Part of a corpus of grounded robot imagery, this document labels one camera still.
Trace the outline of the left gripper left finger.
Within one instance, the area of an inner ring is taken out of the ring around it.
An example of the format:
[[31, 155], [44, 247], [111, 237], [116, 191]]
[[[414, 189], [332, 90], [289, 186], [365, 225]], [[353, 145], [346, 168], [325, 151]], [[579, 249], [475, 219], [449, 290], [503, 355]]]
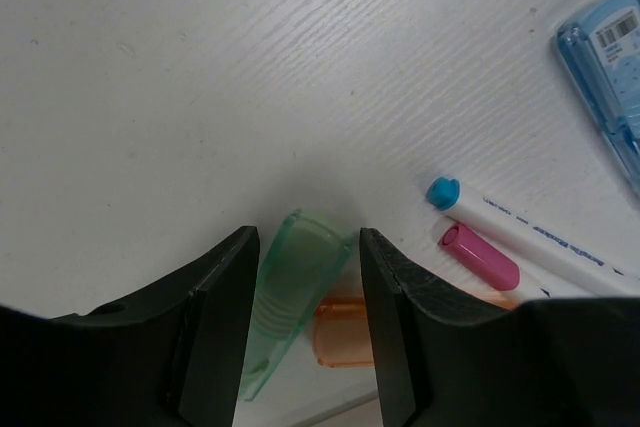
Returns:
[[86, 315], [1, 310], [5, 426], [229, 426], [260, 241], [243, 226]]

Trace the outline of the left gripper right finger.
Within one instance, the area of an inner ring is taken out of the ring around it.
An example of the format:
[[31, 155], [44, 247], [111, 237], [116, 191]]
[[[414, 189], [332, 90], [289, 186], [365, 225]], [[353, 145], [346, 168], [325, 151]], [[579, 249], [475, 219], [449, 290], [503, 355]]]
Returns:
[[635, 426], [639, 303], [528, 302], [505, 310], [359, 236], [387, 426]]

